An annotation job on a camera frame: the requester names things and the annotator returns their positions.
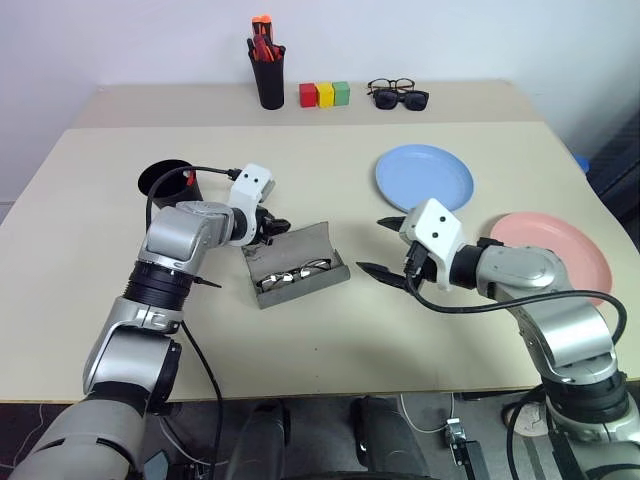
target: white wall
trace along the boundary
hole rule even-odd
[[[505,78],[575,152],[640,102],[638,0],[4,0],[0,201],[96,84],[250,81],[245,38],[265,11],[290,81]]]

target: red block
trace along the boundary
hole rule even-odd
[[[315,107],[318,104],[318,94],[313,83],[301,83],[299,89],[301,107]]]

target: eyeglasses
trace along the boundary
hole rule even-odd
[[[398,102],[404,103],[408,110],[424,110],[429,101],[429,92],[414,90],[415,85],[416,82],[410,78],[377,78],[367,84],[367,95],[373,95],[373,101],[380,110],[392,110]]]
[[[256,286],[264,293],[269,290],[274,290],[275,288],[280,288],[284,285],[294,283],[296,280],[302,280],[303,278],[307,278],[316,273],[330,269],[330,258],[310,260],[300,267],[289,270],[288,272],[277,272],[267,275],[259,282],[256,282]]]

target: beige table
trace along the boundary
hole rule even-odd
[[[226,397],[410,390],[477,390],[538,382],[508,313],[443,316],[361,272],[358,260],[399,271],[407,246],[376,225],[397,215],[377,192],[376,159],[406,143],[445,148],[470,168],[471,202],[457,212],[469,239],[508,212],[567,220],[599,245],[613,293],[629,310],[621,368],[640,376],[640,259],[569,152],[503,82],[429,84],[428,111],[376,110],[353,86],[352,105],[302,110],[257,106],[254,88],[116,87],[96,94],[60,138],[0,227],[2,401],[82,397],[85,357],[133,266],[144,234],[136,179],[165,158],[218,167],[258,162],[277,186],[266,206],[294,228],[328,220],[352,279],[259,310],[241,252],[210,252],[185,311]],[[229,182],[199,176],[208,200]],[[441,304],[471,305],[474,292],[425,287]],[[613,323],[613,309],[602,312]],[[173,399],[212,397],[182,334]]]

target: pen holder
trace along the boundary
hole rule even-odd
[[[261,62],[249,55],[253,74],[256,77],[260,105],[267,110],[277,110],[284,105],[284,53],[280,47],[282,58],[274,62]]]
[[[184,160],[163,160],[161,162],[154,163],[147,167],[144,172],[138,177],[138,189],[145,197],[149,194],[153,183],[167,172],[170,172],[174,168],[189,167],[191,164]],[[189,184],[187,177],[182,173],[176,173],[175,175],[167,178],[163,184],[160,185],[156,195],[153,198],[153,203],[158,208],[163,207],[175,207],[178,202],[187,202],[191,200],[202,200],[202,194],[198,187],[197,179]]]

